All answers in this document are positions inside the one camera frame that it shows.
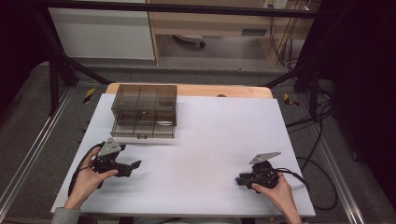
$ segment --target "hand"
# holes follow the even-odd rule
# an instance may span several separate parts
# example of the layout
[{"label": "hand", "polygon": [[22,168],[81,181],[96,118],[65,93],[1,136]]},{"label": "hand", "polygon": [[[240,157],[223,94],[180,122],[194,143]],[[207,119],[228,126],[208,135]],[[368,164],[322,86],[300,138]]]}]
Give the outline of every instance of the hand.
[{"label": "hand", "polygon": [[81,167],[79,167],[79,169],[86,168],[78,173],[75,186],[73,187],[70,197],[64,204],[64,208],[79,209],[102,181],[119,172],[118,170],[110,170],[102,174],[97,174],[91,169],[91,166],[93,165],[92,158],[99,152],[99,150],[99,147],[95,148],[81,164]]},{"label": "hand", "polygon": [[258,184],[252,184],[251,187],[267,196],[271,203],[283,214],[288,223],[301,223],[291,187],[282,173],[277,173],[277,175],[279,180],[273,189],[268,189]]}]

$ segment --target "storage box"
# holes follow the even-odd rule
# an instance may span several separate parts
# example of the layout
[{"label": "storage box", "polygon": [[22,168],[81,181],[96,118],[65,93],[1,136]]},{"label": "storage box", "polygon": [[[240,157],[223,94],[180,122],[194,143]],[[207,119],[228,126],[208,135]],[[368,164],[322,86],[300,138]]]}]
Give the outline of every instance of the storage box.
[{"label": "storage box", "polygon": [[114,100],[113,137],[175,138],[176,85],[120,85]]}]

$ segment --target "white table surface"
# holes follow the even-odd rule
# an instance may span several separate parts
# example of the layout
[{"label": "white table surface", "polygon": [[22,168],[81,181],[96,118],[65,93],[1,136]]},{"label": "white table surface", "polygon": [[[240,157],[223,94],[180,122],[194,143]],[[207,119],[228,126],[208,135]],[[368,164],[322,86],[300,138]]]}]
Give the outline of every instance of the white table surface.
[{"label": "white table surface", "polygon": [[[54,202],[63,207],[73,172],[89,148],[110,137],[115,94],[103,94]],[[175,139],[135,139],[116,161],[142,161],[130,177],[105,181],[82,206],[86,214],[150,217],[268,217],[280,215],[261,194],[239,187],[256,154],[281,152],[269,162],[301,174],[277,100],[177,97]],[[307,190],[285,174],[298,212],[315,215]]]}]

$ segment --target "white cabinet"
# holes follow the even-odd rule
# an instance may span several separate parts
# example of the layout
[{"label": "white cabinet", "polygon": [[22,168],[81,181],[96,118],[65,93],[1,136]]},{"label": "white cabinet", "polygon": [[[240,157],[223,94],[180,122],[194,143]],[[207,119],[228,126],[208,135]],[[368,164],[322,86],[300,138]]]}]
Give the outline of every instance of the white cabinet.
[{"label": "white cabinet", "polygon": [[68,8],[50,8],[49,12],[70,57],[154,60],[147,12]]}]

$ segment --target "gray floor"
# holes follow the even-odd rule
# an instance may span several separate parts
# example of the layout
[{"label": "gray floor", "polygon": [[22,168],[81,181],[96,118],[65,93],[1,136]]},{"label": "gray floor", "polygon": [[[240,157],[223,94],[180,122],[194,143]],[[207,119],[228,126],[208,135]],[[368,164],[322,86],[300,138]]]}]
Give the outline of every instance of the gray floor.
[{"label": "gray floor", "polygon": [[[128,64],[97,66],[96,60],[86,62],[103,77],[117,81],[132,82],[171,82],[194,84],[222,84],[257,86],[285,73],[277,67],[268,69],[257,48],[259,43],[253,39],[206,38],[206,48],[200,49],[190,43],[180,42],[169,36],[163,50],[163,63],[159,66],[137,61]],[[22,163],[38,132],[43,127],[50,111],[50,89],[47,66],[39,66],[20,91],[21,101],[0,117],[0,146],[2,171],[0,172],[0,192],[4,192],[19,165]],[[50,134],[30,174],[27,176],[19,194],[7,212],[7,218],[50,219],[50,208],[68,171],[78,141],[84,136],[100,93],[106,86],[94,84],[92,80],[78,75],[79,85],[73,89],[63,115]],[[302,101],[302,95],[292,90],[293,79],[272,89],[279,101],[285,123],[304,118],[306,113],[301,106],[285,105],[284,93],[292,101]],[[82,103],[89,87],[96,91],[87,105]],[[351,151],[336,117],[324,120],[323,137],[326,139],[337,164],[356,200],[367,223],[396,223],[396,214],[390,206],[373,174],[362,162],[352,160]],[[311,127],[290,134],[290,140],[297,156],[306,157],[314,145],[316,136]],[[326,169],[320,151],[313,159]],[[317,206],[329,206],[335,195],[323,174],[308,165],[304,178],[312,189],[311,200]],[[312,223],[348,223],[348,217],[341,203],[331,211],[317,210],[316,217],[306,219]]]}]

